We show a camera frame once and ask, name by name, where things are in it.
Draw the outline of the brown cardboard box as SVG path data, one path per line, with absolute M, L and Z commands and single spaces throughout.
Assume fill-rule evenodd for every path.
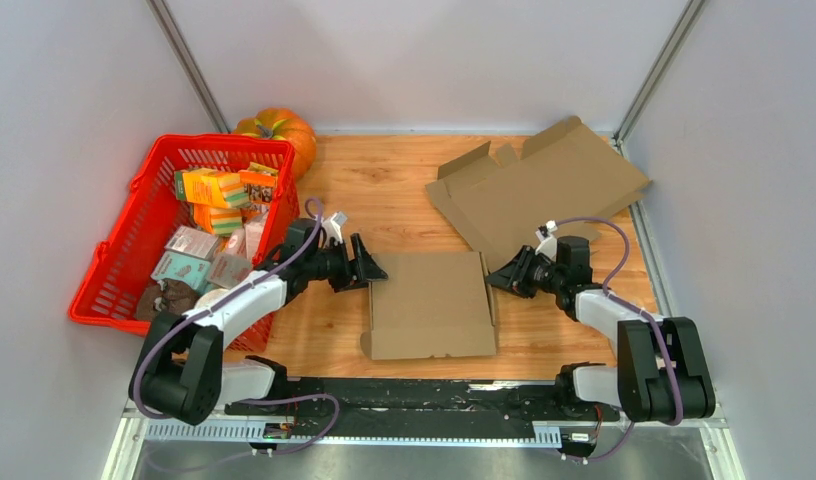
M 479 252 L 379 253 L 388 278 L 369 291 L 360 336 L 374 361 L 489 357 L 498 353 L 495 297 Z

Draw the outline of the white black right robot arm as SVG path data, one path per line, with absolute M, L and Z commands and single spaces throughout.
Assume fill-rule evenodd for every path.
M 524 246 L 486 282 L 520 298 L 551 294 L 570 319 L 609 340 L 615 366 L 584 362 L 557 374 L 558 412 L 577 419 L 603 404 L 633 422 L 665 424 L 712 416 L 716 396 L 694 321 L 652 314 L 594 282 L 588 240 L 564 236 L 547 243 L 554 256 Z

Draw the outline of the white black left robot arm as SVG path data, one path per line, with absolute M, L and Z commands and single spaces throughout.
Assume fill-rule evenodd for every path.
M 339 215 L 297 219 L 282 243 L 245 278 L 207 306 L 168 311 L 151 321 L 129 385 L 138 410 L 153 419 L 202 423 L 226 404 L 253 404 L 267 415 L 288 405 L 290 390 L 276 379 L 277 363 L 250 355 L 229 363 L 224 353 L 259 320 L 287 306 L 315 281 L 342 292 L 388 275 L 359 234 L 344 238 Z

